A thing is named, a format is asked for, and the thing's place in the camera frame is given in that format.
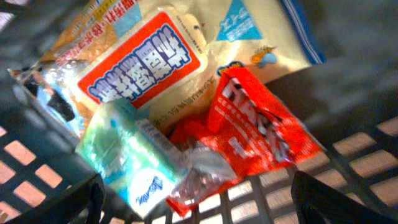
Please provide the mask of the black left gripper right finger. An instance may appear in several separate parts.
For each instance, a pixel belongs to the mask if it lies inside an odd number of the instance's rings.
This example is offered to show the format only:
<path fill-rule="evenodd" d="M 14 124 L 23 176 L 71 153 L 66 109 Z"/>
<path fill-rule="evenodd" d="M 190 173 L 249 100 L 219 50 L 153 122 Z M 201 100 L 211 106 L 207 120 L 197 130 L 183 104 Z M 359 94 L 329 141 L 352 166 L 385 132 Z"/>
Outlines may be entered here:
<path fill-rule="evenodd" d="M 291 195 L 299 223 L 395 222 L 302 171 L 294 175 Z"/>

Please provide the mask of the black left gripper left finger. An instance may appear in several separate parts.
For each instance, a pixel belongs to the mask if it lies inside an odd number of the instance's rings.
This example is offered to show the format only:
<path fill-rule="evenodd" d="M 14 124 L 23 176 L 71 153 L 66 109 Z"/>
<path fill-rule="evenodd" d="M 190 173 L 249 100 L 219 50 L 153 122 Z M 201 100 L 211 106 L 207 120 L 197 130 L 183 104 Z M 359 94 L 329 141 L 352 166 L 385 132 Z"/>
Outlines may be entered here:
<path fill-rule="evenodd" d="M 99 223 L 105 201 L 105 187 L 99 174 L 70 187 L 58 197 L 9 220 L 9 223 L 69 223 L 88 210 L 85 223 Z"/>

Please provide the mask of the green tissue pack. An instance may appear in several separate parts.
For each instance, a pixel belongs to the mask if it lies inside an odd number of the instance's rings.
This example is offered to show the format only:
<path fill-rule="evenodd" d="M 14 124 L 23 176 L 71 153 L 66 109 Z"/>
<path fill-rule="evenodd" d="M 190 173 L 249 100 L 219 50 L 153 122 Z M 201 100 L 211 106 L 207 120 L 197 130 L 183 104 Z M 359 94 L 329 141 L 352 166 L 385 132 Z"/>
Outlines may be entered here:
<path fill-rule="evenodd" d="M 168 197 L 190 162 L 125 99 L 97 107 L 76 151 L 141 218 Z"/>

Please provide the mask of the red jerky bag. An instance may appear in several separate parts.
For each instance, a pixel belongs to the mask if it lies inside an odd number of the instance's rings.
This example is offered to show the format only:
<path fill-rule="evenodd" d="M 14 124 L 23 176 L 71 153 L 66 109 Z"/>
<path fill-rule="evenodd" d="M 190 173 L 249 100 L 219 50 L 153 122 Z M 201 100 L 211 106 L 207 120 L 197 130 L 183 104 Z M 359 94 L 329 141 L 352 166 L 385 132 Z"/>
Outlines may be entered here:
<path fill-rule="evenodd" d="M 300 163 L 322 150 L 301 121 L 244 67 L 226 69 L 210 109 L 181 120 L 170 140 L 193 165 L 167 198 L 181 217 L 248 176 Z"/>

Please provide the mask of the cream snack bag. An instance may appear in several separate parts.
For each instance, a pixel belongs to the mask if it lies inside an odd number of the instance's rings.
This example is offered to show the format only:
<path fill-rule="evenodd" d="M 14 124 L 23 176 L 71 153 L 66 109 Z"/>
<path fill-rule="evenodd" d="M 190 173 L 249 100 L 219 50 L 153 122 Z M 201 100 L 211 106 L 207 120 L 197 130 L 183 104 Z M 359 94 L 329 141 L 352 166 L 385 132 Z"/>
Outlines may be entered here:
<path fill-rule="evenodd" d="M 159 130 L 205 111 L 221 72 L 263 83 L 324 56 L 294 0 L 90 1 L 34 65 L 9 69 L 69 131 L 97 106 L 129 100 Z"/>

